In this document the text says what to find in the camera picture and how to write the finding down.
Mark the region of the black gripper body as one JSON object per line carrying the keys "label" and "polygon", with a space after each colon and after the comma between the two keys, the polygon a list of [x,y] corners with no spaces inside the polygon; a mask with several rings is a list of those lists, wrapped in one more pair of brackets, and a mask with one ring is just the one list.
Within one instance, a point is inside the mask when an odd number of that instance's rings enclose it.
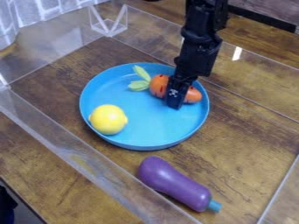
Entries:
{"label": "black gripper body", "polygon": [[191,85],[199,76],[208,77],[218,58],[222,38],[216,33],[198,36],[183,31],[183,43],[179,56],[174,59],[176,68],[170,83]]}

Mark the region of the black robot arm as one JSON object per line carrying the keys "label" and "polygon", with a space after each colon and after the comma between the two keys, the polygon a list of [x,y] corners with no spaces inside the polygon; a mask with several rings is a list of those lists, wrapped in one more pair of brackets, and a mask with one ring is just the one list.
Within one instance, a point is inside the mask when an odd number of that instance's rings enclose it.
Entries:
{"label": "black robot arm", "polygon": [[182,107],[198,77],[211,75],[222,45],[218,31],[226,28],[228,18],[228,0],[186,0],[182,50],[174,59],[176,68],[164,96],[174,109]]}

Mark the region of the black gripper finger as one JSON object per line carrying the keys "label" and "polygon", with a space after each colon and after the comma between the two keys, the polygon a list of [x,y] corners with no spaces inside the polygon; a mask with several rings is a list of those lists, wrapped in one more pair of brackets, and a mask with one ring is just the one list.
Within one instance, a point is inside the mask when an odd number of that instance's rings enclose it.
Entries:
{"label": "black gripper finger", "polygon": [[188,80],[182,80],[171,76],[166,88],[164,101],[170,108],[180,109],[183,101],[192,83]]}

